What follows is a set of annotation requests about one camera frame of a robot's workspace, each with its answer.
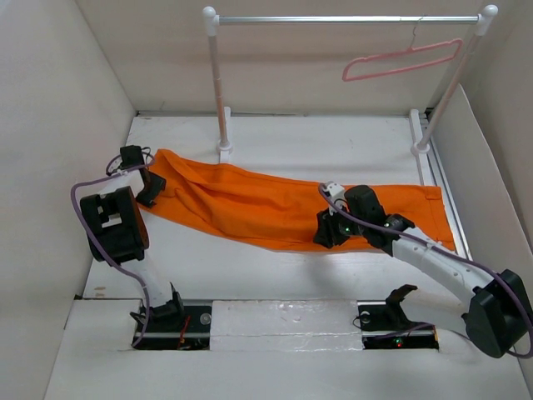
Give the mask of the orange trousers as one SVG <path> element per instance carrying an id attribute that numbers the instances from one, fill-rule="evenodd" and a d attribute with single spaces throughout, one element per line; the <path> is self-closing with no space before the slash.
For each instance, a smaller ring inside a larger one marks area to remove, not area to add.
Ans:
<path id="1" fill-rule="evenodd" d="M 156 205 L 160 218 L 221 238 L 280 252 L 347 253 L 371 250 L 362 237 L 328 250 L 313 242 L 316 215 L 327 209 L 318 182 L 208 164 L 159 149 L 150 172 L 166 179 Z M 387 213 L 410 219 L 431 239 L 456 250 L 442 191 L 434 186 L 372 185 Z"/>

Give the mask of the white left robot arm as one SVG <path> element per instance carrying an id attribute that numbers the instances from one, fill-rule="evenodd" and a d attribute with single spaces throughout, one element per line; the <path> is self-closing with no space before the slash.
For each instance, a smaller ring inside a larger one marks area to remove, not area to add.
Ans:
<path id="1" fill-rule="evenodd" d="M 185 308 L 178 291 L 164 287 L 154 274 L 147 255 L 149 237 L 140 207 L 153 208 L 166 180 L 151 172 L 152 155 L 140 146 L 122 147 L 107 166 L 107 185 L 96 194 L 76 200 L 95 260 L 135 278 L 147 293 L 147 304 L 133 313 L 139 322 L 177 330 L 185 322 Z"/>

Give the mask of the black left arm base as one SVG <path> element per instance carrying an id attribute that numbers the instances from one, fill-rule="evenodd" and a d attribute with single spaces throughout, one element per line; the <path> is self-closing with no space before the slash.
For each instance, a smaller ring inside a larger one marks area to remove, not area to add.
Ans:
<path id="1" fill-rule="evenodd" d="M 137 350 L 203 351 L 210 347 L 212 305 L 185 305 L 185 317 L 178 324 L 156 325 L 149 322 L 147 331 L 135 346 Z"/>

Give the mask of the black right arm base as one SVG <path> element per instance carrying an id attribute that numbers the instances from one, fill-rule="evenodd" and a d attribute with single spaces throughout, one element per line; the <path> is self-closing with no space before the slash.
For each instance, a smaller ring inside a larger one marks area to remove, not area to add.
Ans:
<path id="1" fill-rule="evenodd" d="M 404 350 L 440 348 L 433 325 L 412 322 L 401 303 L 417 286 L 405 284 L 385 300 L 358 300 L 352 325 L 361 331 L 364 350 Z"/>

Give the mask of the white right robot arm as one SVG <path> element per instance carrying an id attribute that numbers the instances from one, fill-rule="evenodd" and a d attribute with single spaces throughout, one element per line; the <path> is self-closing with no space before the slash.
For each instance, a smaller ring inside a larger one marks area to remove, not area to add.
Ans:
<path id="1" fill-rule="evenodd" d="M 377 319 L 372 319 L 367 303 L 359 302 L 361 330 L 378 332 L 378 339 L 391 343 L 417 329 L 437 326 L 468 338 L 492 358 L 512 354 L 523 337 L 531 338 L 532 306 L 518 274 L 509 269 L 494 272 L 446 249 L 408 218 L 385 212 L 366 185 L 346 189 L 327 182 L 318 192 L 328 207 L 316 215 L 314 243 L 332 249 L 362 238 L 456 297 L 454 302 L 440 302 L 404 284 L 381 301 Z"/>

